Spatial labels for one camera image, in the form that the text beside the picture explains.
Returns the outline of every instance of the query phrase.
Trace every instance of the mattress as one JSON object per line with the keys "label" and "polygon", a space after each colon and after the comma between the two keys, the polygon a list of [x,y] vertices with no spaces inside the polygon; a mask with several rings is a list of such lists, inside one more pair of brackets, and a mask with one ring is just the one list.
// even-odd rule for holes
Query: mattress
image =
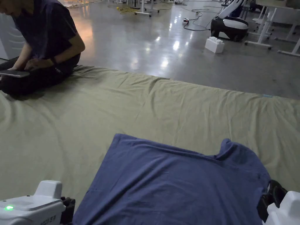
{"label": "mattress", "polygon": [[205,155],[230,138],[300,191],[300,101],[78,66],[27,99],[0,93],[0,199],[59,180],[78,206],[116,133]]}

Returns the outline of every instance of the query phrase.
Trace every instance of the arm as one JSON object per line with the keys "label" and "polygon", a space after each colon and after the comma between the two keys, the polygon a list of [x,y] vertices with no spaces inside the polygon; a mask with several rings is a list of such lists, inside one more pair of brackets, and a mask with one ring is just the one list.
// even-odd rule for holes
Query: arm
{"label": "arm", "polygon": [[25,42],[18,60],[16,61],[16,63],[14,64],[14,66],[11,69],[12,70],[23,70],[26,63],[29,60],[31,51],[32,51],[31,47],[29,46],[29,44],[27,42]]}
{"label": "arm", "polygon": [[[71,59],[72,57],[83,52],[86,48],[83,40],[81,39],[78,33],[76,33],[75,37],[71,38],[69,42],[71,43],[72,46],[67,50],[65,50],[64,52],[62,52],[61,54],[54,57],[56,63],[59,64],[64,61],[67,61],[68,59]],[[53,65],[54,63],[52,62],[52,59],[39,60],[37,58],[34,58],[28,61],[25,70],[47,68]]]}
{"label": "arm", "polygon": [[62,52],[61,54],[54,57],[57,63],[62,63],[64,61],[67,61],[68,59],[71,59],[72,57],[83,52],[86,48],[83,40],[81,39],[78,33],[76,33],[75,37],[71,38],[69,42],[72,46],[64,52]]}

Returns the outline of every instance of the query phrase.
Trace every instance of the caster wheel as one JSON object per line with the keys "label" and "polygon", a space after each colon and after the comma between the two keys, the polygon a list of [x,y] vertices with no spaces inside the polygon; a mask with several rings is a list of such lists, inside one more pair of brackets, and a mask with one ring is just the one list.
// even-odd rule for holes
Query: caster wheel
{"label": "caster wheel", "polygon": [[234,36],[234,38],[233,38],[233,41],[234,41],[234,42],[239,42],[239,41],[240,41],[240,39],[239,39],[239,37],[238,37],[238,36]]}

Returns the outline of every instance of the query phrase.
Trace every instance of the dark t-shirt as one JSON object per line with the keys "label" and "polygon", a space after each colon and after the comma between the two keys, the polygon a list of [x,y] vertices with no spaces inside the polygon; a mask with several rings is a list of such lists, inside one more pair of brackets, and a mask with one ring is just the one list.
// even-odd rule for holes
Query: dark t-shirt
{"label": "dark t-shirt", "polygon": [[[34,0],[34,12],[22,10],[19,17],[13,17],[16,28],[32,48],[32,57],[49,59],[71,47],[69,40],[77,30],[69,10],[57,0]],[[64,73],[72,72],[80,54],[58,64]]]}

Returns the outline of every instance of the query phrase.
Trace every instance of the wrinkled fabric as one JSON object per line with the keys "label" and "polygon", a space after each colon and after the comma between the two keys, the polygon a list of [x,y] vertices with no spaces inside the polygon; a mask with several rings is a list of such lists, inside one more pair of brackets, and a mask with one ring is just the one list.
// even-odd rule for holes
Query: wrinkled fabric
{"label": "wrinkled fabric", "polygon": [[260,224],[269,181],[256,154],[229,139],[205,156],[116,134],[73,224]]}

